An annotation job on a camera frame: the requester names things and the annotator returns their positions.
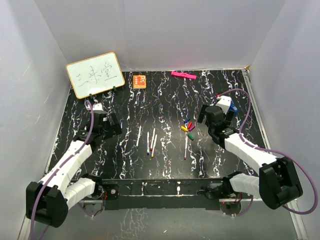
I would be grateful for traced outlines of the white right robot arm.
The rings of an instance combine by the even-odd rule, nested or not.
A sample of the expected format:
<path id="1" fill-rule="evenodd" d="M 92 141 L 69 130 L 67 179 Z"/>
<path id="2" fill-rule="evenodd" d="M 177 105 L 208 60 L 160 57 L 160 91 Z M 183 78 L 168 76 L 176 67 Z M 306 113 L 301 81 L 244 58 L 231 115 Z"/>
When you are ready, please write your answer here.
<path id="1" fill-rule="evenodd" d="M 232 113 L 224 114 L 219 106 L 204 104 L 197 121 L 205 123 L 215 144 L 243 160 L 257 176 L 236 171 L 223 177 L 222 184 L 213 191 L 230 199 L 246 193 L 261 198 L 273 210 L 302 196 L 303 189 L 293 161 L 251 147 L 251 143 L 242 140 L 238 131 L 230 126 L 232 118 Z"/>

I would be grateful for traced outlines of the green pen cap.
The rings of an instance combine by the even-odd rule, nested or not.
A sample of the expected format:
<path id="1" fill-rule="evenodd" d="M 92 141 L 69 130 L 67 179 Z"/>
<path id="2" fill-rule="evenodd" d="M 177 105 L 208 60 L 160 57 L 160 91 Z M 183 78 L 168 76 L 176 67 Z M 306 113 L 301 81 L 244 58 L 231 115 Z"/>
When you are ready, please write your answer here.
<path id="1" fill-rule="evenodd" d="M 190 133 L 188 133 L 187 136 L 188 136 L 188 138 L 189 138 L 191 141 L 194 140 L 194 137 L 193 137 Z"/>

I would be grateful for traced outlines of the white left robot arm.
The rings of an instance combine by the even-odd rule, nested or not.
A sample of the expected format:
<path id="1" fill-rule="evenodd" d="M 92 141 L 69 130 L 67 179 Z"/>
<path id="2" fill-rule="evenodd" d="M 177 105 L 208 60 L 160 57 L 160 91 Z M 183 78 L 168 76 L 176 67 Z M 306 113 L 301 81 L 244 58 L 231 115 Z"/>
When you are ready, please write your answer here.
<path id="1" fill-rule="evenodd" d="M 98 177 L 85 174 L 72 182 L 78 169 L 103 141 L 122 133 L 115 113 L 94 110 L 83 124 L 58 163 L 39 182 L 26 188 L 26 217 L 32 222 L 58 228 L 69 210 L 82 199 L 93 200 L 103 195 Z"/>

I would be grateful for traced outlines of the white pen green end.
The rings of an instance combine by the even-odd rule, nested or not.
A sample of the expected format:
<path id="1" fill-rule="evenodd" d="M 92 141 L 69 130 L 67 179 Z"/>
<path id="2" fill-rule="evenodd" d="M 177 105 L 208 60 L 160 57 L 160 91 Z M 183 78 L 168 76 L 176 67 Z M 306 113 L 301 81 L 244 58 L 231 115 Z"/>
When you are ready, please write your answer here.
<path id="1" fill-rule="evenodd" d="M 142 131 L 142 126 L 140 125 L 140 126 L 139 126 L 139 129 L 138 129 L 137 140 L 136 140 L 136 148 L 139 147 L 139 141 L 140 141 L 140 138 L 141 138 L 141 131 Z"/>

